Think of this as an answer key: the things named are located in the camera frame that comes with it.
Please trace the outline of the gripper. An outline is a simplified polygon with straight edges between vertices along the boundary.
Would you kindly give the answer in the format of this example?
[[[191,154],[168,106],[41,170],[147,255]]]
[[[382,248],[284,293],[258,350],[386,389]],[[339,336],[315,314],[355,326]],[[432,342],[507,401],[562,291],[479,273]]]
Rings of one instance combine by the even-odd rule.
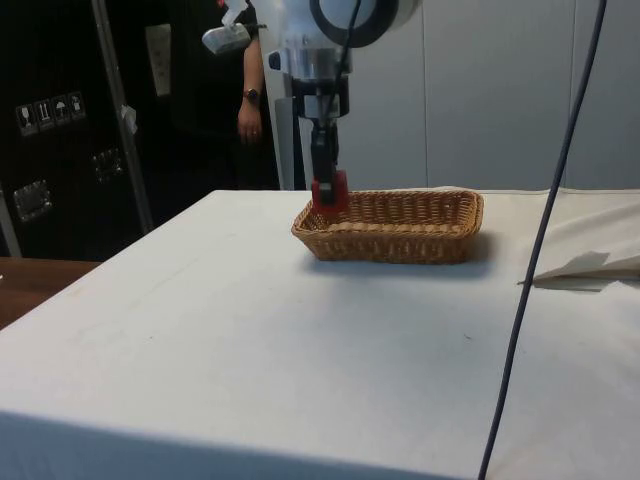
[[[293,99],[297,114],[313,121],[311,160],[312,198],[315,206],[338,206],[342,197],[342,175],[338,164],[338,132],[334,122],[349,113],[349,82],[293,80]]]

